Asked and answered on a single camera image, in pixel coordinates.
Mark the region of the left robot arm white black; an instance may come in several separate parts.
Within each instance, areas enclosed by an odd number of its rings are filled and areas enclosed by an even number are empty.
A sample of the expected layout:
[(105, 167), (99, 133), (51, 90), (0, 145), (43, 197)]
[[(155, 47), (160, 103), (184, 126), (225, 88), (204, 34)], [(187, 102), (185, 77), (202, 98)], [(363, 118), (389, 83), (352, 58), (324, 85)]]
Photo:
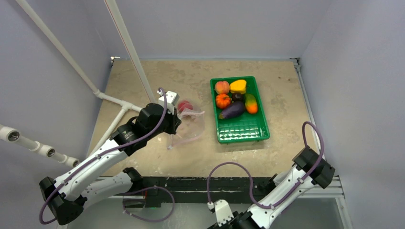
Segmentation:
[(43, 225), (57, 221), (66, 225), (91, 205), (117, 194), (146, 194), (155, 185), (144, 181), (134, 168), (125, 168), (114, 177), (96, 181), (113, 165), (123, 161), (161, 133), (175, 134), (181, 120), (170, 104), (150, 103), (138, 116), (119, 126), (110, 138), (91, 156), (67, 173), (45, 177), (39, 186), (44, 199), (39, 222)]

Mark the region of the purple toy eggplant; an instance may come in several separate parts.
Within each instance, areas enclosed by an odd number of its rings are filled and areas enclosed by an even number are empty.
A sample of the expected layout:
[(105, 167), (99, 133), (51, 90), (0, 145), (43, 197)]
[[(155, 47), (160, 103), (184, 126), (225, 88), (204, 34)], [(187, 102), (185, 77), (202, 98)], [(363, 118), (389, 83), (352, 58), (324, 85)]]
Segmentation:
[(220, 112), (218, 119), (227, 120), (241, 116), (245, 112), (245, 105), (241, 101), (231, 103), (228, 107)]

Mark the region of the red toy tomato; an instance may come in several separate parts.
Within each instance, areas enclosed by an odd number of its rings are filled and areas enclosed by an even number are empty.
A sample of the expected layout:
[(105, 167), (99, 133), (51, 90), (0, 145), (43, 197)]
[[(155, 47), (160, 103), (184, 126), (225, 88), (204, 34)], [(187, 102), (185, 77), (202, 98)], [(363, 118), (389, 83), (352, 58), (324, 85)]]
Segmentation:
[(178, 111), (178, 117), (179, 118), (185, 118), (187, 116), (193, 115), (193, 105), (191, 102), (187, 100), (182, 100), (179, 102), (177, 106), (177, 111)]

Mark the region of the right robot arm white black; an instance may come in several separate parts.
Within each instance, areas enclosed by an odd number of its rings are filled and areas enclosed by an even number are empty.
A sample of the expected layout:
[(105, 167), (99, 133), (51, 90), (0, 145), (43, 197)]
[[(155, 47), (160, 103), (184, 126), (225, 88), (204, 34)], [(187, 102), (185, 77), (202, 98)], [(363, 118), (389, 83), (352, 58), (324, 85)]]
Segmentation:
[(294, 165), (285, 178), (276, 176), (268, 181), (271, 191), (245, 212), (232, 212), (229, 203), (220, 199), (208, 201), (209, 210), (215, 214), (213, 229), (268, 229), (295, 199), (319, 186), (328, 187), (333, 180), (335, 168), (309, 146), (304, 147), (293, 159)]

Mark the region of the clear pink zip top bag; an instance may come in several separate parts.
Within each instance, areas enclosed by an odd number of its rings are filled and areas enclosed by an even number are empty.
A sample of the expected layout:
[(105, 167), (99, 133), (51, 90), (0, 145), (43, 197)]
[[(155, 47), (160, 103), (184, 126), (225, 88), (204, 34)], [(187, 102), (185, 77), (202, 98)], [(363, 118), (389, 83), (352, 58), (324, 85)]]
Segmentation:
[(205, 131), (204, 113), (197, 104), (193, 105), (193, 115), (185, 118), (179, 118), (181, 120), (180, 126), (177, 128), (176, 134), (169, 135), (167, 149), (171, 150), (175, 146), (195, 141), (202, 136)]

